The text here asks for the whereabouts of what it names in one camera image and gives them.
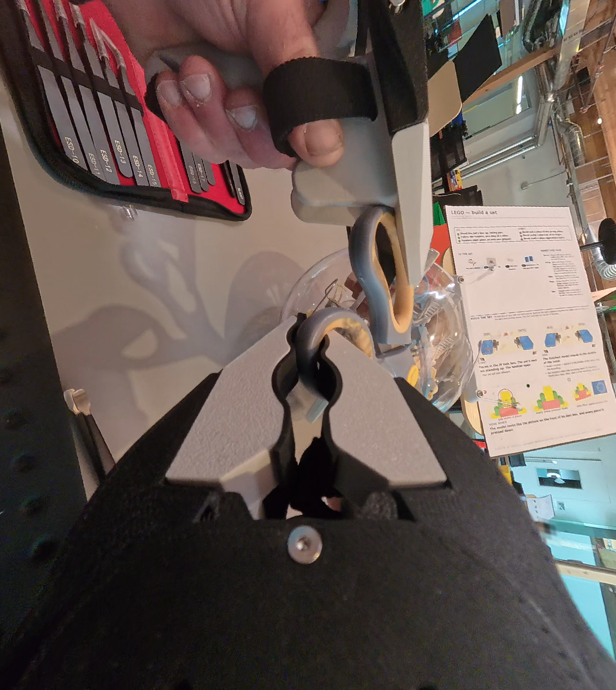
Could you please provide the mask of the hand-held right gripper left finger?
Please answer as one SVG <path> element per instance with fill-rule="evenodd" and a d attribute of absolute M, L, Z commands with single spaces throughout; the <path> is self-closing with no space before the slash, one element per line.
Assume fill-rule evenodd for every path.
<path fill-rule="evenodd" d="M 290 353 L 295 325 L 282 322 L 220 371 L 166 471 L 168 483 L 237 493 L 247 507 L 261 507 L 278 487 L 271 453 L 285 409 L 272 377 Z"/>

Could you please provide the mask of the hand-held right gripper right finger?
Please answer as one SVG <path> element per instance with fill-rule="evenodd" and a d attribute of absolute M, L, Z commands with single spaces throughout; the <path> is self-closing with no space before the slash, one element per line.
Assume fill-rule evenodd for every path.
<path fill-rule="evenodd" d="M 400 390 L 405 381 L 345 338 L 327 339 L 325 363 L 338 384 L 325 416 L 335 488 L 363 506 L 373 493 L 443 485 L 447 476 Z"/>

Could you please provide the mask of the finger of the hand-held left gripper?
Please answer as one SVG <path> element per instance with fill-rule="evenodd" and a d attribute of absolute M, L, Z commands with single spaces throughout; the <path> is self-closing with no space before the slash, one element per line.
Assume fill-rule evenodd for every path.
<path fill-rule="evenodd" d="M 374 249 L 384 295 L 373 303 L 373 336 L 387 349 L 411 341 L 414 294 L 427 271 L 433 235 L 429 138 L 424 121 L 392 139 L 398 199 L 378 219 Z"/>

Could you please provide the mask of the yellow-handled scissors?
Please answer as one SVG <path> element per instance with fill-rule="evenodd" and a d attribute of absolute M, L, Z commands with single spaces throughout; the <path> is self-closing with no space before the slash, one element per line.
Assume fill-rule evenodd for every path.
<path fill-rule="evenodd" d="M 394 296 L 378 258 L 379 228 L 384 229 L 391 245 L 396 273 Z M 393 212 L 382 206 L 364 211 L 352 226 L 348 253 L 367 300 L 368 322 L 347 308 L 323 308 L 308 316 L 294 337 L 298 376 L 312 393 L 324 399 L 329 394 L 320 373 L 321 347 L 331 331 L 346 332 L 356 349 L 379 364 L 390 365 L 395 376 L 408 377 L 415 363 L 410 350 L 414 287 L 409 284 Z"/>

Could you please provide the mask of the clear maze ball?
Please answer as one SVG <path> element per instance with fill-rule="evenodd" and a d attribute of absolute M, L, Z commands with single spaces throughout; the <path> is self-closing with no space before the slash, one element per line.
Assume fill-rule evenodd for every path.
<path fill-rule="evenodd" d="M 280 311 L 288 316 L 311 315 L 323 308 L 348 308 L 369 323 L 367 299 L 351 270 L 346 248 L 314 264 L 295 283 Z M 381 364 L 394 375 L 418 367 L 414 387 L 443 413 L 454 407 L 467 386 L 474 355 L 463 325 L 460 295 L 455 279 L 432 263 L 414 293 L 414 312 L 408 349 L 408 367 L 399 361 Z"/>

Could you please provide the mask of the person's left hand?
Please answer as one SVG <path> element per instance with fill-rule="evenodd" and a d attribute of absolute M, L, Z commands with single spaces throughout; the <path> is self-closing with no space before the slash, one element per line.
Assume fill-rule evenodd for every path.
<path fill-rule="evenodd" d="M 321 56 L 316 26 L 328 1 L 106 1 L 141 65 L 155 52 L 205 41 L 251 56 L 263 76 L 297 58 Z M 343 156 L 337 119 L 299 125 L 287 137 L 294 154 L 276 150 L 262 96 L 232 89 L 204 57 L 190 56 L 157 77 L 157 100 L 175 136 L 198 157 L 251 168 L 291 168 L 296 157 L 324 168 Z"/>

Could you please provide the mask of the printed instruction sheet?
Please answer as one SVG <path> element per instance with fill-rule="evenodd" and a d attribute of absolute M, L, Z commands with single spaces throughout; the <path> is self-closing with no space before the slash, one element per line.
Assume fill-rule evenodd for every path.
<path fill-rule="evenodd" d="M 616 393 L 570 209 L 446 213 L 489 454 L 615 435 Z"/>

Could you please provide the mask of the black perforated pad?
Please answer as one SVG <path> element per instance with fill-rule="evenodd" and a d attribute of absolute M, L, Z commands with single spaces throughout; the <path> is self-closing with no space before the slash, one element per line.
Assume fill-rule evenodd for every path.
<path fill-rule="evenodd" d="M 0 651 L 85 502 L 0 124 Z"/>

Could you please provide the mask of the red tool kit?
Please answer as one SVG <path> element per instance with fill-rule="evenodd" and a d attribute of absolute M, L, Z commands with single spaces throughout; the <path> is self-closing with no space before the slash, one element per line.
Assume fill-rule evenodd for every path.
<path fill-rule="evenodd" d="M 63 185 L 117 206 L 241 222 L 243 170 L 193 154 L 103 1 L 0 1 L 0 63 L 23 128 Z"/>

